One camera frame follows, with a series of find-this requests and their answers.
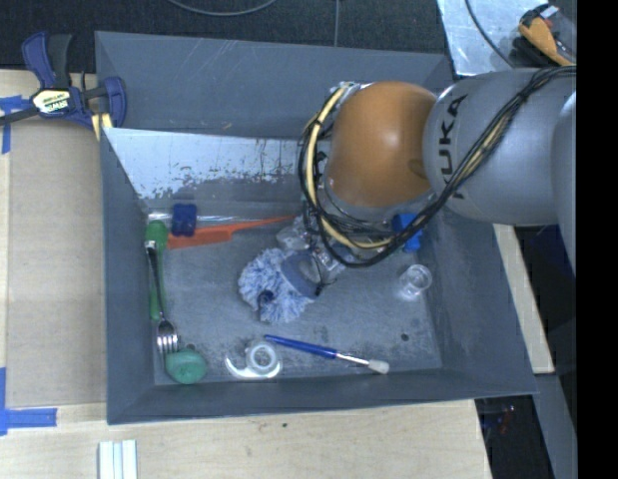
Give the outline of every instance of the plastic cup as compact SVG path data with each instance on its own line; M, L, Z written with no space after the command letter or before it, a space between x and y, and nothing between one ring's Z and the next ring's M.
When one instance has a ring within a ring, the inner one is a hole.
M399 276L399 295L416 299L432 284L430 270L422 264L413 264Z

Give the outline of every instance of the black cord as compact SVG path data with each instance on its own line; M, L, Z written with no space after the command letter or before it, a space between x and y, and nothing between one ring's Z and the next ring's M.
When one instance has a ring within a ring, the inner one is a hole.
M169 3L172 3L173 5L177 5L181 9L184 9L185 11L195 12L196 14L203 14L205 16L214 16L217 18L230 18L230 17L237 17L237 16L246 16L247 14L252 14L254 12L262 11L263 9L266 9L267 7L275 4L278 0L269 0L268 2L265 2L264 4L259 5L257 7L252 7L251 9L246 9L244 11L233 11L233 12L206 11L204 9L198 9L197 7L192 7L190 5L183 4L182 2L179 2L178 0L166 0L166 1Z
M481 34L481 37L484 38L484 40L488 43L488 45L493 49L493 51L499 55L499 57L501 57L504 62L506 64L508 64L511 68L514 69L514 65L512 64L512 62L510 62L508 60L508 58L501 52L501 50L497 47L497 45L495 43L493 43L492 39L490 39L490 37L488 36L488 34L486 34L486 31L482 28L482 26L479 24L479 21L477 20L477 17L475 16L475 13L472 10L472 6L470 5L470 1L469 0L464 0L464 3L466 4L466 9L468 10L468 14L470 14L470 17L473 21L473 23L475 24L475 27L477 27L477 30L479 31L479 33Z
M337 36L339 35L339 0L335 0L335 37L332 44L337 46Z

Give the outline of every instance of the green ball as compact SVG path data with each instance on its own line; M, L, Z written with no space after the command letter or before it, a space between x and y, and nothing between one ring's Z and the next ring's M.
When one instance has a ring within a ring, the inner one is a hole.
M190 385L207 375L207 361L194 349L184 348L165 357L167 373L178 383Z

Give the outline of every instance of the bin floor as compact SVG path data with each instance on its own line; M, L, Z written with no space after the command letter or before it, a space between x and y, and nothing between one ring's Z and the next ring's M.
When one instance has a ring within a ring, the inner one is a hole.
M399 275L417 262L413 253L398 252L372 267L347 269L292 322L260 322L238 293L238 278L263 249L277 245L275 234L283 226L242 231L231 241L165 252L167 318L183 344L194 345L207 360L209 371L203 381L233 381L225 357L244 367L249 343L267 333L386 360L392 372L441 366L425 294L405 301L395 293ZM281 346L277 351L283 377L370 373L343 360ZM156 384L173 383L157 352L155 363Z

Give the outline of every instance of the blue paintbrush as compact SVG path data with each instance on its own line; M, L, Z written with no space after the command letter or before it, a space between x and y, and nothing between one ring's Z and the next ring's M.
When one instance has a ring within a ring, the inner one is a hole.
M380 374L388 373L388 362L384 362L383 360L364 360L363 358L344 355L331 347L320 346L318 344L309 344L308 342L302 342L300 340L286 339L284 337L278 337L276 335L265 335L265 339L269 340L270 342L275 342L276 344L281 344L282 346L288 346L294 349L299 349L301 351L306 351L307 353L313 353L315 355L323 356L324 358L341 358L342 360L347 360L349 362L357 363L359 365L364 365L370 370L379 372Z

